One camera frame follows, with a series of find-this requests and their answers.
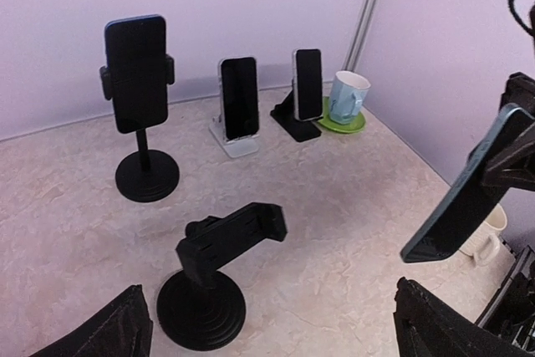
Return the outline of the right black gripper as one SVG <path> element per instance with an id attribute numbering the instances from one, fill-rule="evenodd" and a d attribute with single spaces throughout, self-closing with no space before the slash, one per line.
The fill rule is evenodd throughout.
<path id="1" fill-rule="evenodd" d="M 534 118 L 534 79 L 511 74 L 501 95 L 500 110 L 515 104 Z M 497 121 L 485 156 L 481 184 L 485 187 L 534 189 L 534 121 Z"/>

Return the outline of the light blue mug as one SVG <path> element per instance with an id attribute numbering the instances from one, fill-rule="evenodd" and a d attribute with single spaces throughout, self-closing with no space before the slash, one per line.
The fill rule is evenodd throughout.
<path id="1" fill-rule="evenodd" d="M 329 118 L 348 125 L 362 109 L 371 83 L 363 76 L 342 70 L 335 74 L 329 95 Z"/>

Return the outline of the right aluminium frame post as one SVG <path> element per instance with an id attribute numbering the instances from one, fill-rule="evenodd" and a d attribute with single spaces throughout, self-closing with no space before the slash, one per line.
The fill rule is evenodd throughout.
<path id="1" fill-rule="evenodd" d="M 354 36 L 350 41 L 349 50 L 344 60 L 344 70 L 354 73 L 357 71 L 377 2 L 378 0 L 363 0 L 362 2 Z"/>

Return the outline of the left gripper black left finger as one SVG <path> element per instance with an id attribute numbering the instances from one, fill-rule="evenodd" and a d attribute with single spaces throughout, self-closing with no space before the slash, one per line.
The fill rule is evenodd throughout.
<path id="1" fill-rule="evenodd" d="M 153 321 L 140 284 L 131 285 L 77 329 L 36 356 L 148 356 Z"/>

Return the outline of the blue phone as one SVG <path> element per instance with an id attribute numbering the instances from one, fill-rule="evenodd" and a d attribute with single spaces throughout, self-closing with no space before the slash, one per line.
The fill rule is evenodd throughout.
<path id="1" fill-rule="evenodd" d="M 128 134 L 168 117 L 166 21 L 161 15 L 124 18 L 104 28 L 106 97 L 117 130 Z"/>

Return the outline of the cream ceramic mug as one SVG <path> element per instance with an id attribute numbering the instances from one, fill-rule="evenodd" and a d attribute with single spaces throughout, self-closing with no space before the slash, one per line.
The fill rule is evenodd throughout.
<path id="1" fill-rule="evenodd" d="M 460 251 L 472 257 L 477 266 L 488 265 L 499 253 L 502 244 L 500 235 L 508 224 L 507 214 L 497 204 L 484 222 L 462 244 Z"/>

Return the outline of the white folding phone stand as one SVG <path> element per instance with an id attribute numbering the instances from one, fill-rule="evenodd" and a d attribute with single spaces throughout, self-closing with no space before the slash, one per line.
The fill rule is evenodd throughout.
<path id="1" fill-rule="evenodd" d="M 255 136 L 248 136 L 237 140 L 228 140 L 224 134 L 223 123 L 220 122 L 218 117 L 212 119 L 209 124 L 209 130 L 218 145 L 231 159 L 252 155 L 257 153 L 260 149 Z"/>

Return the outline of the teal phone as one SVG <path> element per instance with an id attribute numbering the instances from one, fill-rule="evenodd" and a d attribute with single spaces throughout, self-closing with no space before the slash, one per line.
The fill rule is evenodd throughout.
<path id="1" fill-rule="evenodd" d="M 492 125 L 503 120 L 534 121 L 534 118 L 521 107 L 508 104 L 499 111 Z M 492 139 L 490 129 L 469 155 L 460 175 L 436 209 L 400 251 L 404 263 L 433 262 L 451 257 L 511 189 L 481 184 L 484 159 Z"/>

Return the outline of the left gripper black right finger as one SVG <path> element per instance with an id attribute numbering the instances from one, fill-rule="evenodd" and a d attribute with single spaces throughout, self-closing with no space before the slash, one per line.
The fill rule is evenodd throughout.
<path id="1" fill-rule="evenodd" d="M 396 341 L 402 357 L 529 355 L 470 322 L 413 279 L 399 279 L 395 302 Z"/>

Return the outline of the black folding phone stand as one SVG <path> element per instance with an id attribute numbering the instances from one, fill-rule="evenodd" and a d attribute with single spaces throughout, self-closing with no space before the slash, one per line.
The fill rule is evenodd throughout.
<path id="1" fill-rule="evenodd" d="M 321 130 L 313 122 L 323 116 L 322 96 L 321 92 L 312 96 L 313 104 L 320 108 L 319 117 L 315 117 L 312 120 L 301 121 L 295 118 L 296 104 L 292 89 L 282 103 L 274 106 L 270 115 L 299 143 L 318 138 L 321 136 Z"/>

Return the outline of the green saucer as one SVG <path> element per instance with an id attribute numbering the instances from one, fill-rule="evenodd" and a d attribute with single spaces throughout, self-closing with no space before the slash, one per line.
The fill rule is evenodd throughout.
<path id="1" fill-rule="evenodd" d="M 320 120 L 317 120 L 316 123 L 323 128 L 333 131 L 335 133 L 350 135 L 356 134 L 364 130 L 366 126 L 366 119 L 362 112 L 359 112 L 352 121 L 347 125 L 341 125 L 332 121 L 329 118 L 329 97 L 323 97 L 323 117 Z"/>

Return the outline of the black round-base stand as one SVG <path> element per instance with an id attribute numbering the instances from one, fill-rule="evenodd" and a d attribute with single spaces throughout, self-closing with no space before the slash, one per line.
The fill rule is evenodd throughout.
<path id="1" fill-rule="evenodd" d="M 239 335 L 247 312 L 242 290 L 220 269 L 265 239 L 283 242 L 283 209 L 252 202 L 226 217 L 189 222 L 185 234 L 176 247 L 181 270 L 161 287 L 157 318 L 183 348 L 220 349 Z"/>
<path id="2" fill-rule="evenodd" d="M 166 61 L 167 73 L 170 75 L 168 87 L 175 82 L 175 67 L 171 56 L 166 55 Z M 105 70 L 106 65 L 100 68 L 99 74 L 104 97 L 110 100 L 106 97 Z M 115 172 L 115 184 L 120 194 L 141 203 L 159 201 L 169 196 L 180 180 L 180 169 L 173 157 L 149 147 L 146 133 L 149 128 L 131 132 L 135 134 L 138 151 L 126 156 Z"/>

